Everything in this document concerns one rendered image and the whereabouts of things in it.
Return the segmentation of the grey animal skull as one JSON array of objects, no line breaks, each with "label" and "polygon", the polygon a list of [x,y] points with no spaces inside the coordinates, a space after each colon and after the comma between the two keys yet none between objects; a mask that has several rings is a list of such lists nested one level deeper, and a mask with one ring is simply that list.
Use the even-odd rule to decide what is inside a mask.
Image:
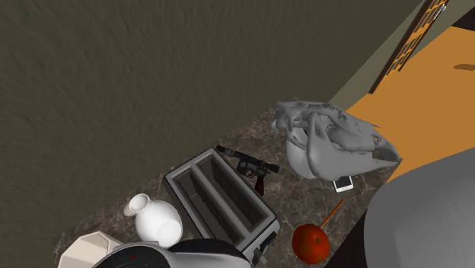
[{"label": "grey animal skull", "polygon": [[375,124],[333,104],[278,102],[271,129],[285,131],[289,165],[306,179],[336,181],[401,162],[396,148]]}]

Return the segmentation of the black toy blaster pistol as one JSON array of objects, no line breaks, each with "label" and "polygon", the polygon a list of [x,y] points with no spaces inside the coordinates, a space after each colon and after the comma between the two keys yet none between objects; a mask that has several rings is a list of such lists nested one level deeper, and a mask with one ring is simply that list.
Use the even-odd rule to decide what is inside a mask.
[{"label": "black toy blaster pistol", "polygon": [[257,180],[254,189],[261,196],[264,195],[264,178],[266,177],[266,175],[270,174],[271,172],[276,174],[279,173],[280,166],[276,164],[270,164],[268,162],[246,155],[242,152],[223,147],[221,145],[217,145],[215,148],[217,151],[224,153],[229,157],[239,159],[236,171],[239,174],[244,175],[245,177],[256,177]]}]

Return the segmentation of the white ceramic vase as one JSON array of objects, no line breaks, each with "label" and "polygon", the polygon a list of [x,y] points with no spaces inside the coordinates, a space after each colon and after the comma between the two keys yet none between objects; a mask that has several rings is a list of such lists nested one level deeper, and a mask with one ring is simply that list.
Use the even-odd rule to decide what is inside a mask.
[{"label": "white ceramic vase", "polygon": [[182,238],[182,220],[168,202],[152,200],[147,194],[139,193],[125,205],[123,214],[135,217],[135,230],[142,241],[157,242],[168,249]]}]

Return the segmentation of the grey two-slot toaster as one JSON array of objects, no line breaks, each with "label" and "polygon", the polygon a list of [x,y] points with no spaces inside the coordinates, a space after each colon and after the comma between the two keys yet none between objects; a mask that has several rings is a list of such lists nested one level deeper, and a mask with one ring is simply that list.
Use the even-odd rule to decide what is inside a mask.
[{"label": "grey two-slot toaster", "polygon": [[251,266],[266,262],[263,255],[280,229],[277,215],[214,148],[170,171],[162,183],[196,238],[227,241]]}]

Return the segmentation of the wooden door with panes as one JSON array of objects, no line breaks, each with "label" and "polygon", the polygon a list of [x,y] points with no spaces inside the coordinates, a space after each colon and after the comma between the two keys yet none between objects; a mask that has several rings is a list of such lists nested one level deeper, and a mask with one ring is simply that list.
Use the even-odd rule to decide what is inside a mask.
[{"label": "wooden door with panes", "polygon": [[409,57],[414,53],[416,47],[449,2],[450,0],[425,0],[423,2],[422,7],[371,86],[369,94],[373,94],[382,82],[404,67]]}]

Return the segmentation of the white smartphone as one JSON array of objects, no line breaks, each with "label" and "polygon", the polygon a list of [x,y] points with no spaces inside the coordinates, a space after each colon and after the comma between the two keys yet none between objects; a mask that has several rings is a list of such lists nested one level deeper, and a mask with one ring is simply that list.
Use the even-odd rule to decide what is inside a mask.
[{"label": "white smartphone", "polygon": [[338,180],[333,182],[333,186],[337,193],[342,193],[354,188],[351,176],[340,177]]}]

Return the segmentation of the orange pencil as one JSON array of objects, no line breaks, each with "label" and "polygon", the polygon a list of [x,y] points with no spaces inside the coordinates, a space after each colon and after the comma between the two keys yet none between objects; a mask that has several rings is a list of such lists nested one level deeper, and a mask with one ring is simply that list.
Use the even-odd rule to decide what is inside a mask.
[{"label": "orange pencil", "polygon": [[344,202],[345,202],[345,198],[343,198],[339,201],[339,203],[333,208],[333,210],[328,214],[328,216],[322,221],[322,223],[319,226],[320,229],[323,229],[325,224],[327,224],[329,222],[329,220],[336,213],[336,211],[341,207],[341,205],[344,204]]}]

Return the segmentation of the red apple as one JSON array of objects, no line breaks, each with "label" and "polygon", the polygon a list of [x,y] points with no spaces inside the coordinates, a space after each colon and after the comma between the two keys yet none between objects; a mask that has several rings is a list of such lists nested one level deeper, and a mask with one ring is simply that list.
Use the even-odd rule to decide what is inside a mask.
[{"label": "red apple", "polygon": [[292,249],[296,257],[306,264],[317,264],[327,259],[330,242],[319,226],[304,224],[293,232]]}]

